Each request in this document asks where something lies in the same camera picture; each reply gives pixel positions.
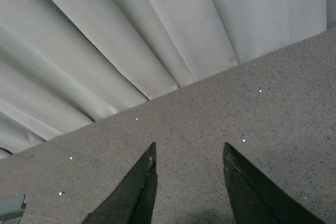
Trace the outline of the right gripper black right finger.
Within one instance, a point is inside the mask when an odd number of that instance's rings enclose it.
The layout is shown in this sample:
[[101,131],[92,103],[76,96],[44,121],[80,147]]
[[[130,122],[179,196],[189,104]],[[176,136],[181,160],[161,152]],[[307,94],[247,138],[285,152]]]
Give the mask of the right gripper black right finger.
[[323,223],[237,149],[223,149],[225,186],[236,223]]

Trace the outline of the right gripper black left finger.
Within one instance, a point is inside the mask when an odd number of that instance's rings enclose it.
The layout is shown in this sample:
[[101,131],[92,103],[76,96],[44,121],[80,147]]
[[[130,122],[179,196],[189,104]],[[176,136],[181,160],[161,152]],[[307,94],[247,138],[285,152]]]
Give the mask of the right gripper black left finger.
[[157,190],[156,143],[83,223],[151,223]]

